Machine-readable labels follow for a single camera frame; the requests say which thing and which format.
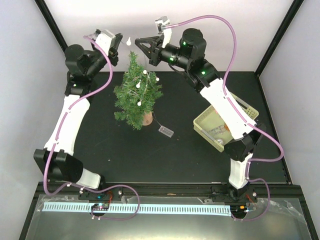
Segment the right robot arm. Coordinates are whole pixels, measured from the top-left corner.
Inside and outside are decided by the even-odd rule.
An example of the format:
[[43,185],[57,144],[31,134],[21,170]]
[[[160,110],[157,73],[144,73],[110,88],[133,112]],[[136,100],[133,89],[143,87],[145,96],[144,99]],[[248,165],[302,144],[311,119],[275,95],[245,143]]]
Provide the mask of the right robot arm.
[[230,158],[227,195],[240,201],[249,187],[248,170],[254,148],[262,138],[251,119],[224,87],[217,69],[205,59],[207,42],[196,28],[183,31],[179,46],[170,44],[170,34],[135,39],[135,45],[146,55],[149,63],[157,66],[161,61],[182,68],[186,82],[201,94],[226,123],[233,139],[224,146]]

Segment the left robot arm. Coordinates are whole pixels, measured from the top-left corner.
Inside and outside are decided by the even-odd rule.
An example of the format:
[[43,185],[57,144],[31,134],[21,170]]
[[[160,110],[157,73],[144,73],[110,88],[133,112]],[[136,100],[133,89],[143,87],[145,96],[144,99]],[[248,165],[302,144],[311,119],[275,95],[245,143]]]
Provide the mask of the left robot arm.
[[119,61],[118,48],[122,41],[121,33],[97,30],[86,35],[92,50],[85,50],[79,44],[68,46],[64,51],[65,65],[68,68],[67,84],[63,107],[52,135],[43,149],[36,149],[33,158],[43,173],[43,188],[52,195],[48,182],[63,182],[58,190],[74,185],[89,193],[97,200],[108,192],[102,175],[85,169],[83,163],[74,157],[75,141],[86,112],[91,106],[93,95],[104,90],[112,81],[113,72],[98,89],[93,89],[94,77],[104,66],[112,68]]

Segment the small green christmas tree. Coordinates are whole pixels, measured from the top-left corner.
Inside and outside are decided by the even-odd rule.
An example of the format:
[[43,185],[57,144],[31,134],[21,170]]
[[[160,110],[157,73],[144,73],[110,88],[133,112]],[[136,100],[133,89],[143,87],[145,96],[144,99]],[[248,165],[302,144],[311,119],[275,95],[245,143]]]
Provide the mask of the small green christmas tree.
[[121,85],[113,92],[116,96],[114,113],[117,121],[125,121],[134,130],[141,130],[144,116],[152,113],[156,100],[163,96],[160,78],[138,62],[138,55],[131,51],[129,65],[123,74]]

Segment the green plastic basket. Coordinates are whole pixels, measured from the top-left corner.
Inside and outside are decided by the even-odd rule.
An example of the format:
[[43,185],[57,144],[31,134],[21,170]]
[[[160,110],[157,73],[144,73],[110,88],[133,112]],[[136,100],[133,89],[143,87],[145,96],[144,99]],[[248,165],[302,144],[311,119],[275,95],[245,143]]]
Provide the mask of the green plastic basket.
[[[245,114],[256,123],[259,112],[237,95],[232,92],[230,94]],[[212,105],[193,120],[193,129],[221,153],[224,151],[224,146],[234,140],[229,127]],[[219,144],[217,139],[222,139],[224,145]]]

